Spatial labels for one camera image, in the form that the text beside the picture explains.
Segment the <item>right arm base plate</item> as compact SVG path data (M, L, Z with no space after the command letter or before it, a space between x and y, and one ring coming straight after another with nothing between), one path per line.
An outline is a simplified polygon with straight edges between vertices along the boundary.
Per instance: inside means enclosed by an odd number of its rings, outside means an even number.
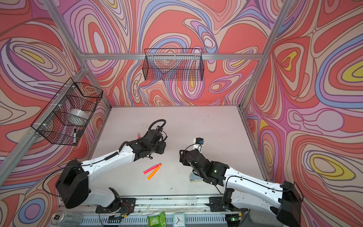
M206 206L208 206L210 208L211 212L240 211L240 209L234 207L232 204L229 204L229 203L223 201L222 196L209 197L209 202L206 203Z

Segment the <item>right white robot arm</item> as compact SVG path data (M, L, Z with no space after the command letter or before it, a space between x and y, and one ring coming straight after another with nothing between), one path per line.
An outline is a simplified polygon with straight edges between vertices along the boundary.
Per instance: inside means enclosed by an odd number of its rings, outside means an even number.
M191 166L203 182L224 188L222 207L227 211L252 209L275 215L288 227L300 227L303 196L295 183L259 180L227 164L209 161L198 149L180 150L180 162Z

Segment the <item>orange highlighter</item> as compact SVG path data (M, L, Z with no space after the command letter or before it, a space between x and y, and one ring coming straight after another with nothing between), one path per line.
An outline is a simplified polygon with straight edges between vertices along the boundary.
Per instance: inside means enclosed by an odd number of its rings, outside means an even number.
M147 177L147 180L150 180L155 174L156 172L160 169L160 167L162 166L162 164L159 164L153 171L152 173Z

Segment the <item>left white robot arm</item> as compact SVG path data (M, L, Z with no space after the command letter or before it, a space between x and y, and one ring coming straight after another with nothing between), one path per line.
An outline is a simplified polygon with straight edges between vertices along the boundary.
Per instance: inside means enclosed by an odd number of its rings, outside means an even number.
M151 158L153 153L163 154L166 139L162 129L149 129L134 141L125 141L118 150L96 159L79 162L74 159L63 169L55 186L67 209L80 205L96 205L112 212L122 204L121 196L109 187L97 188L92 183L109 171L143 158Z

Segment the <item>grey pencil case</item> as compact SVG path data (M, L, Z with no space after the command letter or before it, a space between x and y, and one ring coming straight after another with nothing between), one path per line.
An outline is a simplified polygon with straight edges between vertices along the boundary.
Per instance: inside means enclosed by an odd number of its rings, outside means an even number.
M202 182L203 179L200 176L195 175L194 173L191 173L189 176L189 181L191 183L196 183L196 182Z

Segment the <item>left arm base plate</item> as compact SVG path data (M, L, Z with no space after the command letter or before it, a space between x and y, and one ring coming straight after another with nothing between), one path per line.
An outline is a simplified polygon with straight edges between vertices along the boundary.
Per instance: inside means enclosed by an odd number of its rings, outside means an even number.
M131 214L134 212L135 204L136 198L121 198L116 199L108 207L97 206L95 212L97 214Z

